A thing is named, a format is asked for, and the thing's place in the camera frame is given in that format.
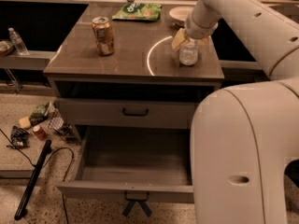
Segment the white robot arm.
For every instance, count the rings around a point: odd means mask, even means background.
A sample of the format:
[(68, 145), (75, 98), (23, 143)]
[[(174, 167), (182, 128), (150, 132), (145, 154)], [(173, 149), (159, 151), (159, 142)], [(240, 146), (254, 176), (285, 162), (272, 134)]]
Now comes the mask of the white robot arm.
[(198, 0), (185, 28), (225, 20), (268, 79), (208, 95), (191, 127), (197, 224), (288, 224), (286, 166), (299, 157), (299, 24), (257, 0)]

